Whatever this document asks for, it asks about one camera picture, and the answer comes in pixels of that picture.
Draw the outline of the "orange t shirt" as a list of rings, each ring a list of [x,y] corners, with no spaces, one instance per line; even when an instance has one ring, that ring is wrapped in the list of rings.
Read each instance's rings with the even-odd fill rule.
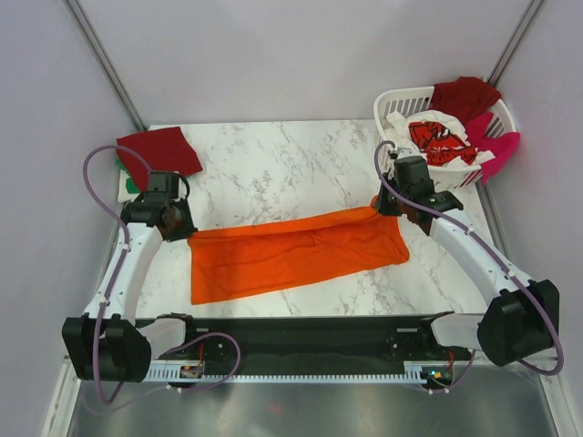
[[[188,244],[193,305],[307,286],[410,258],[397,219],[371,206],[198,231]]]

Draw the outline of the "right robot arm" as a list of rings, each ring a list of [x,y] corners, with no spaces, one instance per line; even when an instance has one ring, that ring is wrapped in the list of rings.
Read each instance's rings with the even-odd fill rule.
[[[399,158],[394,173],[377,173],[381,188],[375,203],[383,215],[405,215],[444,248],[481,293],[483,314],[447,313],[433,317],[417,335],[418,350],[438,358],[450,346],[483,352],[498,367],[554,350],[559,373],[564,352],[558,337],[559,292],[548,279],[536,281],[513,265],[475,230],[462,202],[438,192],[420,157]]]

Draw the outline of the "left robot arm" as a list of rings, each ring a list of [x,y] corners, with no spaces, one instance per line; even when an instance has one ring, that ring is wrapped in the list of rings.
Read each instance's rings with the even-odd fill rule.
[[[189,358],[199,350],[199,334],[187,328],[185,317],[166,314],[151,322],[137,317],[143,284],[162,244],[196,232],[189,193],[180,174],[151,171],[146,191],[118,215],[118,241],[96,295],[81,316],[66,319],[62,328],[80,379],[141,382],[150,363],[168,351]]]

